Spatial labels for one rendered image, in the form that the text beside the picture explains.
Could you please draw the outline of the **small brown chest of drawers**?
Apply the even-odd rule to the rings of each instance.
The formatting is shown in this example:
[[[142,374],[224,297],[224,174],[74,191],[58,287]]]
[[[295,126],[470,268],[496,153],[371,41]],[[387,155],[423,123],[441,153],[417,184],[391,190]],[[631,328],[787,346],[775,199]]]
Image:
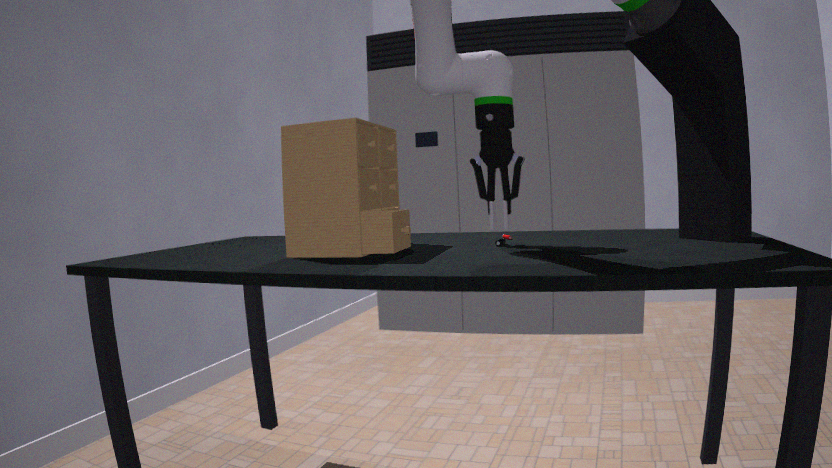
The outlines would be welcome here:
[[[358,163],[357,123],[377,128],[379,165]],[[373,125],[373,126],[371,126]],[[379,127],[379,128],[378,128]],[[282,183],[287,258],[364,257],[360,211],[399,208],[381,199],[379,129],[358,118],[281,126]],[[388,130],[387,130],[388,129]],[[358,165],[379,169],[381,206],[360,208]],[[359,166],[364,168],[368,166]]]

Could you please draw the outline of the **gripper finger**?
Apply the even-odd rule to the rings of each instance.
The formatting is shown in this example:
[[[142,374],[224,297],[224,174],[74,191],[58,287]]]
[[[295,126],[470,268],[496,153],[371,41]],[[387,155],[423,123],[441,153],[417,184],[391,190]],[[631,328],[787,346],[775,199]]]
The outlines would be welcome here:
[[[510,185],[508,177],[508,167],[505,168],[504,156],[502,153],[498,154],[499,168],[501,172],[502,188],[503,188],[503,209],[504,209],[504,229],[510,229],[510,214],[511,214],[511,200],[518,197],[521,166],[524,162],[524,157],[513,155],[514,159],[514,173],[512,182],[512,191],[510,194]]]
[[[482,168],[480,166],[482,164],[481,160],[482,159],[480,158],[480,156],[477,156],[476,158],[471,159],[470,163],[472,164],[472,166],[474,168],[474,171],[475,171],[479,196],[480,196],[481,199],[485,199],[488,202],[488,213],[490,215],[490,229],[496,229],[496,204],[495,204],[495,201],[494,201],[495,200],[495,172],[496,172],[496,169],[493,169],[493,155],[492,154],[487,155],[487,172],[488,172],[487,192],[486,192],[485,182],[484,182],[484,178],[483,178]]]

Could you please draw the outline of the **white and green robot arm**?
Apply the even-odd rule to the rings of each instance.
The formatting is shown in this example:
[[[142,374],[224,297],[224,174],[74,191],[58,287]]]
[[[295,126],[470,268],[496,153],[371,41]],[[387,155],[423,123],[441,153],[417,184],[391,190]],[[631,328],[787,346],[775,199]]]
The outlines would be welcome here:
[[[681,3],[681,0],[611,1],[625,11],[631,27],[638,33],[662,26]],[[514,128],[514,68],[508,57],[493,50],[456,53],[451,0],[410,0],[410,4],[415,78],[420,89],[432,96],[470,93],[474,96],[477,129]]]

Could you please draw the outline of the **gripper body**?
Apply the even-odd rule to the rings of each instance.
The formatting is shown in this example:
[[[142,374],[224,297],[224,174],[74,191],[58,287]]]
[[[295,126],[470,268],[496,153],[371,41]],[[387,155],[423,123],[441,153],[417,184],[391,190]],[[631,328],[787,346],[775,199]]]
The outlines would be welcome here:
[[[504,156],[505,168],[515,154],[512,148],[511,131],[506,129],[483,130],[480,132],[481,150],[480,158],[487,165],[487,155],[493,155],[493,169],[499,168],[498,154]]]

